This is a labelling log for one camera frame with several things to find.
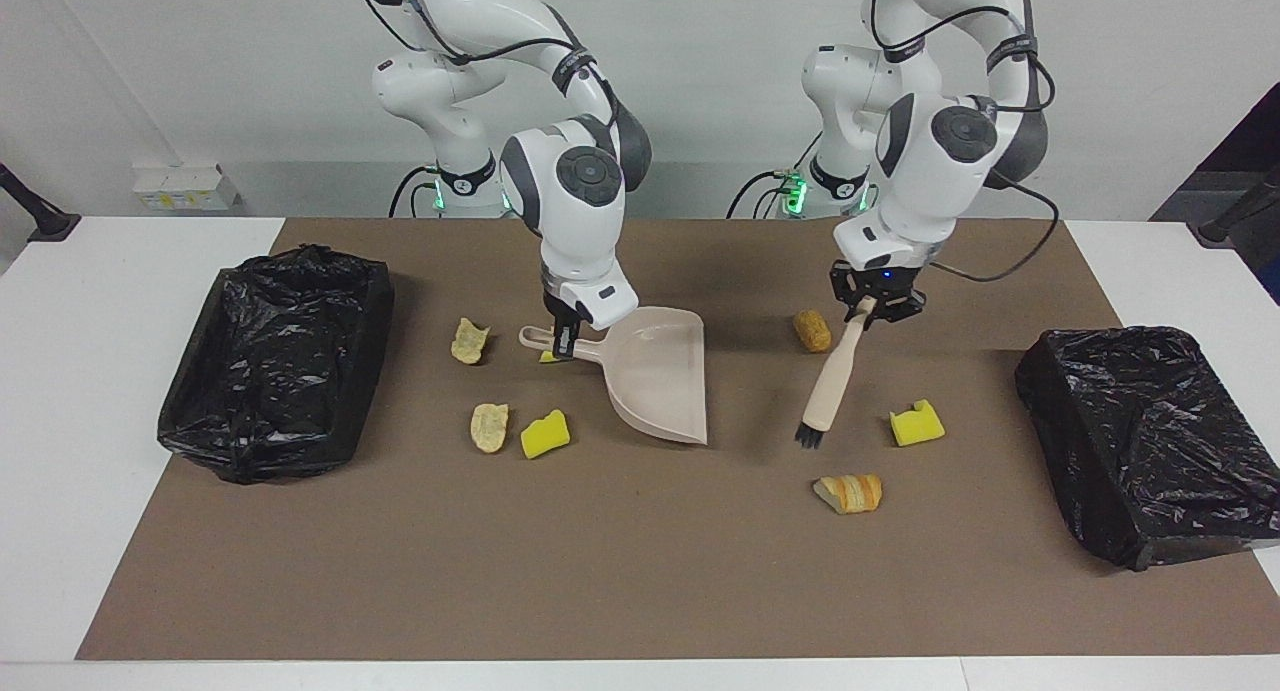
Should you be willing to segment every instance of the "white table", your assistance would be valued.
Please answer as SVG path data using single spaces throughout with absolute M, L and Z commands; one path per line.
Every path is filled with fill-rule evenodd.
M 0 690 L 1280 687 L 1280 656 L 617 663 L 76 663 L 169 459 L 155 418 L 219 267 L 268 253 L 280 220 L 86 218 L 0 276 Z M 1125 325 L 1192 331 L 1280 450 L 1280 308 L 1184 226 L 1070 223 Z M 1260 553 L 1280 589 L 1280 549 Z

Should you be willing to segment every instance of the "wooden brush handle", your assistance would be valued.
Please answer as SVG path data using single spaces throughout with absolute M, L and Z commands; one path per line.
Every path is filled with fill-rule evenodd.
M 831 431 L 831 426 L 836 422 L 849 377 L 854 372 L 854 352 L 858 351 L 858 342 L 867 328 L 867 319 L 874 311 L 876 299 L 863 299 L 863 303 L 858 305 L 854 317 L 845 325 L 845 335 L 841 337 L 840 344 L 831 352 L 827 363 L 823 363 L 818 383 L 809 394 L 809 404 L 804 409 L 804 422 L 814 431 Z

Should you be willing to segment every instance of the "brown mat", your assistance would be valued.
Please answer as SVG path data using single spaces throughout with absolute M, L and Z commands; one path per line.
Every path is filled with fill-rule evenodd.
M 988 271 L 1037 223 L 966 221 L 945 261 Z M 1070 237 L 1000 285 L 925 273 L 923 317 L 876 326 L 822 450 L 791 440 L 820 357 L 797 308 L 840 311 L 831 223 L 636 221 L 622 258 L 649 305 L 707 321 L 709 449 L 637 435 L 599 369 L 520 348 L 540 308 L 517 221 L 288 221 L 397 273 L 396 330 L 357 459 L 242 489 L 174 459 L 82 659 L 657 659 L 1280 653 L 1252 554 L 1115 571 L 1068 535 L 1012 369 L 1044 328 L 1116 325 Z M 460 316 L 498 334 L 448 358 Z M 886 416 L 937 404 L 950 435 L 891 448 Z M 481 401 L 513 427 L 566 409 L 575 441 L 526 462 L 467 440 Z M 876 514 L 810 491 L 877 472 Z

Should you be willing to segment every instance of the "potato chip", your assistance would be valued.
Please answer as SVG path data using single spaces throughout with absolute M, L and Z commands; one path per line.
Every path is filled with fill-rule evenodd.
M 484 352 L 485 340 L 489 340 L 488 328 L 476 328 L 471 319 L 462 319 L 458 322 L 458 331 L 453 335 L 453 346 L 449 353 L 453 358 L 461 360 L 467 366 L 480 363 L 480 354 Z
M 486 454 L 497 454 L 507 443 L 507 404 L 477 404 L 471 413 L 471 440 Z

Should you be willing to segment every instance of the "dustpan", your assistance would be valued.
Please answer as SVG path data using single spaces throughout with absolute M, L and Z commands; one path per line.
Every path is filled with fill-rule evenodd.
M 552 331 L 525 326 L 520 343 L 549 351 Z M 604 369 L 613 409 L 636 431 L 707 444 L 703 319 L 681 308 L 644 307 L 614 322 L 604 340 L 577 340 L 573 358 Z

